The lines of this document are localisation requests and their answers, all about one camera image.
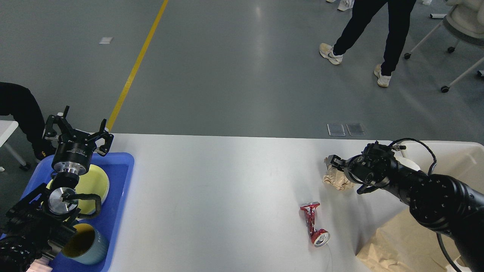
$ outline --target brown paper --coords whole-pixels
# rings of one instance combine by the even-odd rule
[[[442,235],[455,260],[459,252],[452,239]],[[379,227],[356,255],[374,272],[445,272],[449,264],[435,232],[415,221],[408,209]]]
[[[350,182],[345,174],[333,166],[328,166],[328,171],[323,177],[323,182],[333,185],[337,190],[344,191],[353,188],[354,183]]]

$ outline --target ceramic mug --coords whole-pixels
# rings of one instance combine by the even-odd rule
[[[106,237],[87,223],[77,224],[74,228],[77,232],[61,250],[62,254],[87,265],[102,261],[109,247]]]

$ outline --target caster wheel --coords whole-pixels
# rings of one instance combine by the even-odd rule
[[[30,163],[26,163],[25,165],[21,165],[18,168],[20,168],[22,171],[28,171],[30,169]]]

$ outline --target sneaker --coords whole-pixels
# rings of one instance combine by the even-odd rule
[[[339,2],[338,10],[345,11],[353,8],[354,0],[341,0]]]
[[[383,76],[381,74],[381,64],[378,64],[375,67],[375,70],[373,71],[373,73],[378,77],[378,80],[377,80],[378,86],[384,87],[384,88],[388,87],[388,84],[390,83],[390,79],[392,78],[392,76]]]
[[[343,55],[335,56],[333,54],[333,47],[331,45],[320,44],[319,53],[323,58],[328,59],[334,65],[338,65],[343,62]]]

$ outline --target chair leg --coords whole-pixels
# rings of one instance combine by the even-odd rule
[[[24,171],[27,171],[28,169],[30,169],[30,164],[26,162],[24,158],[22,158],[22,156],[20,156],[20,154],[18,154],[17,151],[15,151],[14,148],[12,148],[12,146],[9,143],[4,143],[3,146],[20,163],[20,169]]]
[[[449,48],[447,48],[447,52],[449,52],[449,54],[452,54],[454,51],[455,51],[455,48],[457,47],[457,45],[459,44],[460,40],[457,39],[457,42],[455,42],[454,46],[451,46]]]
[[[479,66],[479,64],[481,64],[482,62],[484,61],[484,58],[478,60],[473,66],[471,66],[469,69],[467,69],[463,74],[461,74],[458,78],[456,78],[454,81],[452,81],[450,84],[449,84],[449,88],[452,87],[452,85],[454,85],[455,83],[457,83],[459,80],[461,80],[465,75],[467,75],[469,72],[473,71],[474,69],[476,69],[477,66]]]
[[[434,29],[432,29],[428,34],[427,36],[425,36],[412,50],[410,50],[410,52],[408,54],[412,54],[413,51],[415,51],[415,49],[417,49],[417,47],[419,47],[421,44],[423,44],[429,37],[430,35],[432,35],[432,33],[434,33],[437,29],[439,29],[439,27],[441,27],[444,23],[443,22],[440,22],[438,25],[436,25],[434,27]]]

